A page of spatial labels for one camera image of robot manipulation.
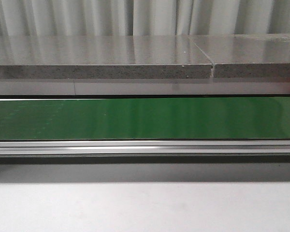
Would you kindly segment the grey stone counter right slab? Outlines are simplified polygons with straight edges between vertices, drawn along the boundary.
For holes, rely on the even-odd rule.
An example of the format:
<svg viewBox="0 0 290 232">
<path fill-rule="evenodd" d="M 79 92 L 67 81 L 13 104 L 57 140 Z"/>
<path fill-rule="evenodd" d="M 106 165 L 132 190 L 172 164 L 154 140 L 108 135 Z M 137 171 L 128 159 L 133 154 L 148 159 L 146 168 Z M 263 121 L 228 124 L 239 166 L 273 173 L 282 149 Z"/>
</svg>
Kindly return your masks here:
<svg viewBox="0 0 290 232">
<path fill-rule="evenodd" d="M 290 82 L 290 34 L 190 35 L 222 79 Z"/>
</svg>

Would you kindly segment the grey stone counter slab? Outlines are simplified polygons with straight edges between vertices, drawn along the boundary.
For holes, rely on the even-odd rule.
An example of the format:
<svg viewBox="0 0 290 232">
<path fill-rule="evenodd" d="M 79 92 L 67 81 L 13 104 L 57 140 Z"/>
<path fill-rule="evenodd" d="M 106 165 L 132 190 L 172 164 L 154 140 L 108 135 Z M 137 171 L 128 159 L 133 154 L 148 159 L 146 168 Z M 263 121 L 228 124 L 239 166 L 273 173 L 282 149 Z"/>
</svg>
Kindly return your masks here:
<svg viewBox="0 0 290 232">
<path fill-rule="evenodd" d="M 190 35 L 222 79 L 290 82 L 290 34 Z"/>
<path fill-rule="evenodd" d="M 208 79 L 186 36 L 0 36 L 0 79 Z"/>
</svg>

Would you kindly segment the white pleated curtain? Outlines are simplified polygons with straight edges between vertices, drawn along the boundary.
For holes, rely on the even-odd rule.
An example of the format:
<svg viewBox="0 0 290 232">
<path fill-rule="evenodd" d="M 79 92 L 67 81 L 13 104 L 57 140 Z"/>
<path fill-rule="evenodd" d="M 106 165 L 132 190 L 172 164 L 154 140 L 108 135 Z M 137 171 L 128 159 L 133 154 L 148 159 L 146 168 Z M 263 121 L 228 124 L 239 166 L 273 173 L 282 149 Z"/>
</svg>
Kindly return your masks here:
<svg viewBox="0 0 290 232">
<path fill-rule="evenodd" d="M 0 0 L 0 36 L 290 33 L 290 0 Z"/>
</svg>

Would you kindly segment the green conveyor belt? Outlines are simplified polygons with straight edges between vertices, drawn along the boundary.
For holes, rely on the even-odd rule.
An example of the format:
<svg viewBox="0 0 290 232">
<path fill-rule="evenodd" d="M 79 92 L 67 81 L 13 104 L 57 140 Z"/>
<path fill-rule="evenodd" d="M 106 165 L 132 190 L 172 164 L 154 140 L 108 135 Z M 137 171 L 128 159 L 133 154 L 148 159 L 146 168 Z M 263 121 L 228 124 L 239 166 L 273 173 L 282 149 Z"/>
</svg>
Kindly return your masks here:
<svg viewBox="0 0 290 232">
<path fill-rule="evenodd" d="M 0 141 L 290 139 L 290 97 L 0 101 Z"/>
</svg>

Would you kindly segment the aluminium conveyor frame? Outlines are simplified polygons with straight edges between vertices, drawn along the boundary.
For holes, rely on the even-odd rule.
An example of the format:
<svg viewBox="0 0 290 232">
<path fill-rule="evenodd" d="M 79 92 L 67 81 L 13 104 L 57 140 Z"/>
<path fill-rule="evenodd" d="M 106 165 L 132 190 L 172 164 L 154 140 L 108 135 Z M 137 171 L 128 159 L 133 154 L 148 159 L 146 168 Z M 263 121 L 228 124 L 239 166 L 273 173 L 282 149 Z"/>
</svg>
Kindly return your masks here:
<svg viewBox="0 0 290 232">
<path fill-rule="evenodd" d="M 0 142 L 0 157 L 290 155 L 290 140 L 105 140 Z"/>
</svg>

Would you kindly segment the grey stone counter left slab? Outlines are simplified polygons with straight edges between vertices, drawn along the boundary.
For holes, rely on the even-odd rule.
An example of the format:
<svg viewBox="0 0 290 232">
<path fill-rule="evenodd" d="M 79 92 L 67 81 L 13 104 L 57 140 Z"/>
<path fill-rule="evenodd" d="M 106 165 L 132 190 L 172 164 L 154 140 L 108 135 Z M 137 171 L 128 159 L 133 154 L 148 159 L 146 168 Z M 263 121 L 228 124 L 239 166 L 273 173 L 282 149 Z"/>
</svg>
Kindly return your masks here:
<svg viewBox="0 0 290 232">
<path fill-rule="evenodd" d="M 0 79 L 208 79 L 186 36 L 0 36 Z"/>
</svg>

